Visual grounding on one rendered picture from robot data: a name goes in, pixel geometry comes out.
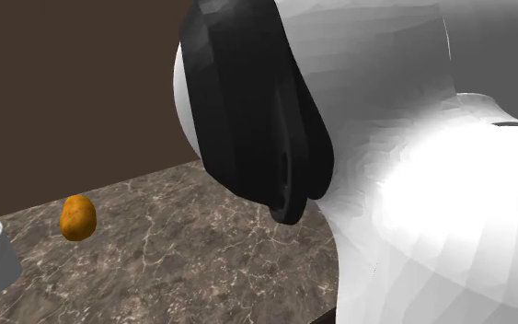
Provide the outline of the brown potato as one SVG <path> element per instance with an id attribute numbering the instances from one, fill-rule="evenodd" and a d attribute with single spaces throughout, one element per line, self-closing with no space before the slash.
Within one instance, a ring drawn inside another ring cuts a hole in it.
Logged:
<path id="1" fill-rule="evenodd" d="M 60 229 L 69 241 L 82 241 L 93 235 L 97 228 L 94 204 L 84 195 L 72 195 L 64 203 Z"/>

